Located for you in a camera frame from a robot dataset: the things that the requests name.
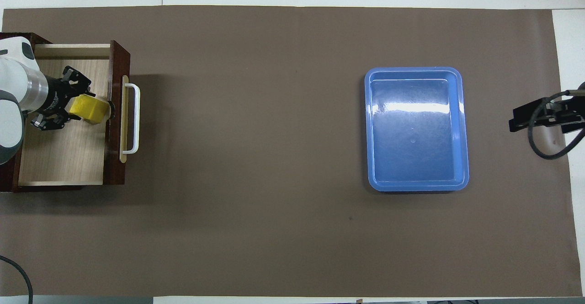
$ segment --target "brown table surface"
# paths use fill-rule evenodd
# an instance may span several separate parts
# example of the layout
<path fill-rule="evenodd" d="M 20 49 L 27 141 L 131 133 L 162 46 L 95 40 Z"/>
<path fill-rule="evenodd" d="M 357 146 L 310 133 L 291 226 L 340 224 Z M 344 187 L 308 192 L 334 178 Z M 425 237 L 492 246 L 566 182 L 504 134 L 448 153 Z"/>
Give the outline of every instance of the brown table surface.
<path fill-rule="evenodd" d="M 0 253 L 38 294 L 581 295 L 568 161 L 507 124 L 559 90 L 550 11 L 33 9 L 3 30 L 117 40 L 142 89 L 126 185 L 0 195 Z M 380 66 L 460 71 L 464 190 L 370 187 L 363 77 Z M 26 291 L 0 273 L 0 295 Z"/>

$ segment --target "open drawer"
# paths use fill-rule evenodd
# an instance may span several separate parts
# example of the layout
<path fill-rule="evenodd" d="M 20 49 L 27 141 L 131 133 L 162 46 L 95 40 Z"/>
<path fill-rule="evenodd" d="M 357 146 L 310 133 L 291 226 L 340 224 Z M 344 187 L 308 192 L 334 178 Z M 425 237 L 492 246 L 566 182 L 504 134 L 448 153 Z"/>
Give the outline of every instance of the open drawer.
<path fill-rule="evenodd" d="M 60 78 L 65 66 L 77 69 L 91 80 L 90 90 L 109 101 L 110 118 L 97 125 L 72 120 L 63 129 L 39 131 L 25 125 L 21 150 L 0 166 L 0 191 L 30 192 L 81 189 L 86 185 L 121 185 L 125 181 L 126 154 L 138 145 L 138 112 L 128 113 L 130 54 L 117 42 L 105 44 L 51 44 L 33 33 L 0 33 L 26 37 L 31 42 L 40 70 Z M 129 125 L 136 121 L 134 148 L 127 150 Z"/>

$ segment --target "yellow block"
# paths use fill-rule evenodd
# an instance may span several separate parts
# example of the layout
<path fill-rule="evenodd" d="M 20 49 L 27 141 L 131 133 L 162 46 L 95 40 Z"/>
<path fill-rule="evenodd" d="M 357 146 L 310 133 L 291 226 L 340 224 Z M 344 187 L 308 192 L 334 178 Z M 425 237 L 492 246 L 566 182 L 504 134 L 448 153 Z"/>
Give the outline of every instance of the yellow block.
<path fill-rule="evenodd" d="M 88 123 L 95 125 L 104 120 L 108 110 L 108 102 L 83 94 L 73 100 L 69 113 L 84 118 Z"/>

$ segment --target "blue plastic tray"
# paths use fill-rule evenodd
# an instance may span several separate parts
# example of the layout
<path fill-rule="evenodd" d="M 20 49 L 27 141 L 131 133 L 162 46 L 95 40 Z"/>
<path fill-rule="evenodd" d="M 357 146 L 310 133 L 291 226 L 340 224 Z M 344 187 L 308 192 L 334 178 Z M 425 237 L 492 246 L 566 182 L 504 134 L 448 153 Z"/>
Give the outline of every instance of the blue plastic tray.
<path fill-rule="evenodd" d="M 452 67 L 370 70 L 368 178 L 378 191 L 454 191 L 469 181 L 463 83 Z"/>

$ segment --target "drawer handle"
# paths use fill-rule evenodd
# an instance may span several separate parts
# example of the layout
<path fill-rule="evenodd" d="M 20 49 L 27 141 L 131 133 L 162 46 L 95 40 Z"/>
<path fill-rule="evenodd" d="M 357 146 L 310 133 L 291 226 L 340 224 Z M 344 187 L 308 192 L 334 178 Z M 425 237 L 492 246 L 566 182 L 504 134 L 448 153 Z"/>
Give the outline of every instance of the drawer handle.
<path fill-rule="evenodd" d="M 123 150 L 122 154 L 135 154 L 138 151 L 138 134 L 140 134 L 140 88 L 134 83 L 126 83 L 124 87 L 134 89 L 134 136 L 132 149 Z"/>

